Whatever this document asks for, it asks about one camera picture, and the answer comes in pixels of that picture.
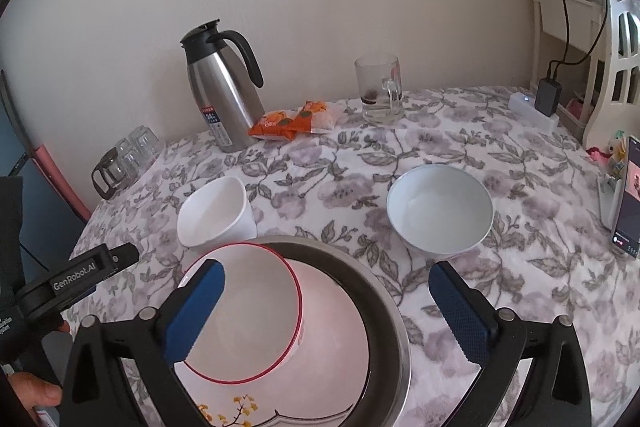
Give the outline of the person's left hand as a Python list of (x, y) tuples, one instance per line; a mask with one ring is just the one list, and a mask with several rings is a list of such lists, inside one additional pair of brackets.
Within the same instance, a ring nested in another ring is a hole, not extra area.
[(6, 376), (6, 389), (2, 398), (1, 419), (6, 426), (38, 426), (36, 407), (57, 407), (62, 402), (63, 390), (57, 384), (43, 381), (27, 372)]

